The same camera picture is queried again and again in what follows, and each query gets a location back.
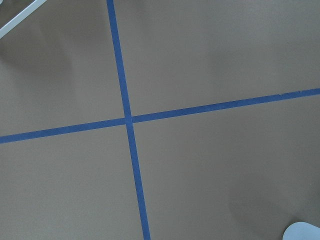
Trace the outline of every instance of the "taped line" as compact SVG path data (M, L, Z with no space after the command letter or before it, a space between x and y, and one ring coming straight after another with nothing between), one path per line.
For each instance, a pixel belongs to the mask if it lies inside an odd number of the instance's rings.
M120 39L119 39L119 33L118 33L114 1L106 0L106 4L108 8L108 15L109 15L109 21L110 21L115 63L116 63L116 68L118 72L119 84L120 84L124 119L125 119L126 131L128 135L134 184L135 184L136 196L137 196L139 213L140 213L143 239L150 240L151 238L150 238L145 196L144 196L144 190L143 190L142 179L141 179L136 138L135 138L133 121L132 121L131 109L130 109L124 62L123 62L122 53L121 53L121 45L120 45Z
M320 88L303 90L303 91L293 91L293 92L277 94L277 95L260 96L260 97L254 97L254 98L248 98L248 99L236 100L236 101L227 101L222 103L188 107L188 108L182 108L182 109L170 110L170 111L162 111L157 113L143 114L143 115L133 116L132 121L133 123L141 123L141 122L158 120L158 119L173 118L173 117L179 117L179 116L190 115L190 114L218 111L223 109L232 109L237 107L270 103L270 102L276 102L276 101L282 101L282 100L288 100L288 99L296 99L296 98L314 96L314 95L320 95Z
M39 131L31 131L25 133L18 133L13 135L7 136L0 136L0 144L10 143L10 142L17 142L23 141L28 139L37 139L37 138L44 138L49 136L61 135L61 134L70 134L94 129L102 129L108 127L114 127L119 125L124 125L125 119L118 118L106 121L96 121L72 126L63 126L57 128L51 128L46 130L39 130Z

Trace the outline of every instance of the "white object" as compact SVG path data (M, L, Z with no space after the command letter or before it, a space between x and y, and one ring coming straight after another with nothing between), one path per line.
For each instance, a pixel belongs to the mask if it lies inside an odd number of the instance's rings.
M306 222L296 222L285 230L282 240L320 240L320 228Z
M6 35L11 29L21 23L26 17L28 17L32 12L34 12L38 7L40 7L47 0L34 0L29 6L23 9L17 16L11 19L6 25L0 28L0 39Z

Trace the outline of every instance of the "concrete floor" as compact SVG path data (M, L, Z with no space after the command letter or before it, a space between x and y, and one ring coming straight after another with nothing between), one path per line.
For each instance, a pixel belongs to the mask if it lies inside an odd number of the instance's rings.
M104 0L48 0L0 39L0 240L281 240L294 222L320 226L320 2L114 8L127 88Z

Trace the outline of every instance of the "blue tape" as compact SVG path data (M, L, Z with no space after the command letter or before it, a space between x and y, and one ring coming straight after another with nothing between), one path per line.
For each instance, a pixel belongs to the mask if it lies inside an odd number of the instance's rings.
M304 90L304 91L294 91L294 92L288 92L288 93L277 94L277 95L260 96L260 97L248 98L248 99L237 100L237 101L227 101L222 103L188 107L188 108L170 110L170 111L162 111L157 113L143 114L143 115L133 116L132 122L141 123L141 122L158 120L158 119L173 118L173 117L179 117L179 116L190 115L190 114L205 113L205 112L218 111L223 109L231 109L231 108L276 102L276 101L288 100L288 99L295 99L295 98L301 98L301 97L307 97L307 96L313 96L313 95L320 95L320 88Z
M63 127L46 129L46 130L24 132L24 133L18 133L13 135L0 136L0 144L23 141L28 139L44 138L44 137L54 136L54 135L70 134L70 133L88 131L93 129L102 129L102 128L114 127L114 126L119 126L124 124L125 124L125 119L118 118L118 119L96 121L96 122L90 122L90 123L84 123L84 124L78 124L78 125L72 125L72 126L63 126Z
M130 109L130 101L129 101L127 82L126 82L125 68L124 68L124 62L123 62L122 53L121 53L121 45L120 45L120 39L119 39L114 1L106 0L106 4L107 4L108 14L109 14L112 42L113 42L114 55L115 55L115 63L116 63L116 68L118 72L119 84L120 84L124 119L125 119L126 131L128 135L134 184L135 184L136 196L137 196L139 213L140 213L143 239L150 240L151 238L150 238L150 231L149 231L149 224L148 224L148 217L147 217L147 209L146 209L145 196L144 196L144 190L143 190L142 179L141 179L134 126L133 126L131 109Z

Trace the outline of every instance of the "gray floor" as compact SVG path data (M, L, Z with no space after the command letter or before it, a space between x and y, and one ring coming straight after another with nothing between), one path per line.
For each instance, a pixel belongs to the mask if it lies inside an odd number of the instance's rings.
M319 1L114 4L132 115L320 88ZM123 118L106 2L48 0L0 39L0 102L0 136ZM151 239L320 227L319 102L135 123ZM1 144L0 179L0 240L143 239L124 125Z

